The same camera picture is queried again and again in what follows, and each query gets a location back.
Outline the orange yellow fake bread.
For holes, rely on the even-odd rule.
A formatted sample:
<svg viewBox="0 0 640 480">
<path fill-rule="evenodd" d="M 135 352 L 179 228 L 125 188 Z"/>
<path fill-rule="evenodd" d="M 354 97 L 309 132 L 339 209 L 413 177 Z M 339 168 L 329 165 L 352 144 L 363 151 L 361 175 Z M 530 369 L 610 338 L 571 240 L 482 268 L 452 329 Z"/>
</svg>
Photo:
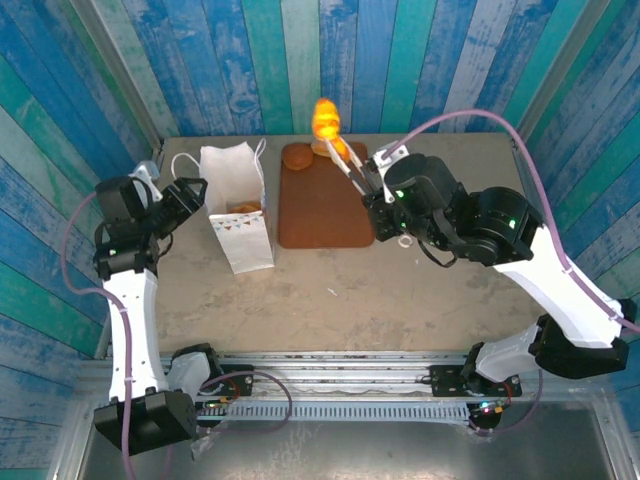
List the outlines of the orange yellow fake bread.
<svg viewBox="0 0 640 480">
<path fill-rule="evenodd" d="M 311 120 L 314 140 L 328 139 L 343 160 L 348 161 L 348 151 L 340 135 L 341 119 L 336 105 L 327 98 L 320 98 L 314 107 Z"/>
</svg>

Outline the cartoon animal print paper bag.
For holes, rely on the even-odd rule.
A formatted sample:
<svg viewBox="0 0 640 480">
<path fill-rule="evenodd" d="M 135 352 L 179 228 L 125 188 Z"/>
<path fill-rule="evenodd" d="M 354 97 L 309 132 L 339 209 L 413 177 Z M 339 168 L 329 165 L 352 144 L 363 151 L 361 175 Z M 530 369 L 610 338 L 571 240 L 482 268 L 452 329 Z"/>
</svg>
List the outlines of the cartoon animal print paper bag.
<svg viewBox="0 0 640 480">
<path fill-rule="evenodd" d="M 173 178 L 178 177 L 176 164 L 186 158 L 197 167 L 198 177 L 208 182 L 204 202 L 207 217 L 235 274 L 272 268 L 275 264 L 260 163 L 265 148 L 264 138 L 256 147 L 248 142 L 226 148 L 203 146 L 199 158 L 180 152 L 170 163 Z M 262 210 L 228 214 L 230 208 L 246 202 L 260 202 Z"/>
</svg>

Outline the brown-crusted fake bread chunk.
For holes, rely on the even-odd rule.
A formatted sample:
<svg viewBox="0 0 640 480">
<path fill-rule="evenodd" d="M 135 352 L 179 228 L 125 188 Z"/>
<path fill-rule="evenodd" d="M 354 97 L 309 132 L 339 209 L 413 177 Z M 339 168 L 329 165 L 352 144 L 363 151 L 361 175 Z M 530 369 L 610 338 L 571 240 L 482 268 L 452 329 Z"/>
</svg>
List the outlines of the brown-crusted fake bread chunk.
<svg viewBox="0 0 640 480">
<path fill-rule="evenodd" d="M 283 147 L 281 160 L 287 169 L 301 171 L 312 165 L 314 152 L 308 143 L 290 143 Z"/>
</svg>

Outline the brown plastic tray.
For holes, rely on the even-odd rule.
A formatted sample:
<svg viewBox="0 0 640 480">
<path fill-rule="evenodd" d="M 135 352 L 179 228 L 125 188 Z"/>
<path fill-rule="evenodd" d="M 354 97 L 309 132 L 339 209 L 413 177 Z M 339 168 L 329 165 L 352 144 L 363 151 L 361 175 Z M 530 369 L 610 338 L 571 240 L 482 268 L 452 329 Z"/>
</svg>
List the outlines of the brown plastic tray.
<svg viewBox="0 0 640 480">
<path fill-rule="evenodd" d="M 278 242 L 287 249 L 365 248 L 374 242 L 361 195 L 330 158 L 314 154 L 301 171 L 282 163 Z"/>
</svg>

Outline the clear plastic wrap scrap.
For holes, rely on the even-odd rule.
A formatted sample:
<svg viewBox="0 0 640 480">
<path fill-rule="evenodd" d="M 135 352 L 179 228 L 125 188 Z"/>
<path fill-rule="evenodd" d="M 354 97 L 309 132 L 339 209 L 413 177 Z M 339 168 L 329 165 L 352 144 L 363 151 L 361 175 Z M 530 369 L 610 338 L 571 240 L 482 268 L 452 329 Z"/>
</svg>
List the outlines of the clear plastic wrap scrap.
<svg viewBox="0 0 640 480">
<path fill-rule="evenodd" d="M 200 427 L 196 428 L 197 438 L 191 443 L 191 458 L 194 462 L 198 462 L 203 459 L 204 456 L 209 453 L 213 447 L 221 439 L 223 430 L 219 430 L 217 427 Z"/>
</svg>

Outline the aluminium frame post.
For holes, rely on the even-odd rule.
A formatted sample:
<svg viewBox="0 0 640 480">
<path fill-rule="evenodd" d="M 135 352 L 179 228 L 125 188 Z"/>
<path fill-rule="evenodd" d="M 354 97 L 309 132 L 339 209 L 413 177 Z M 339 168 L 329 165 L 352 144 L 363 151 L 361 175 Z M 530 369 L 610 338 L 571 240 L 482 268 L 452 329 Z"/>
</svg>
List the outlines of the aluminium frame post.
<svg viewBox="0 0 640 480">
<path fill-rule="evenodd" d="M 96 0 L 70 0 L 70 3 L 120 88 L 146 140 L 155 153 L 159 152 L 162 140 L 126 66 L 124 56 L 98 11 Z"/>
</svg>

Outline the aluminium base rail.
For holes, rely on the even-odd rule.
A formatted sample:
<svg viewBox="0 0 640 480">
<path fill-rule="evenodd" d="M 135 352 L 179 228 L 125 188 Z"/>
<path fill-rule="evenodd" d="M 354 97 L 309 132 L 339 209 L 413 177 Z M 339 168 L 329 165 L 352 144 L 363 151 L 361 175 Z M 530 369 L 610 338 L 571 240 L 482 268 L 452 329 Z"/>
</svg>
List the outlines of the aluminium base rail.
<svg viewBox="0 0 640 480">
<path fill-rule="evenodd" d="M 453 352 L 258 352 L 227 354 L 219 363 L 253 365 L 281 381 L 294 401 L 409 401 L 434 397 L 422 381 L 431 366 L 465 360 Z"/>
</svg>

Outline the steel base plate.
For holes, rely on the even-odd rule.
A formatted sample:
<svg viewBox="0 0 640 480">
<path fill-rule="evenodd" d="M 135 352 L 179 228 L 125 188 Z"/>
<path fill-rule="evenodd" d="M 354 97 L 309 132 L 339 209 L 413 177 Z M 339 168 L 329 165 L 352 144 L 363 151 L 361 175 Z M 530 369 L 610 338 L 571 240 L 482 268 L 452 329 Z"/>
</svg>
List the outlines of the steel base plate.
<svg viewBox="0 0 640 480">
<path fill-rule="evenodd" d="M 505 431 L 409 422 L 291 422 L 224 433 L 195 458 L 187 442 L 137 455 L 137 480 L 640 480 L 635 448 L 583 402 L 519 402 Z"/>
</svg>

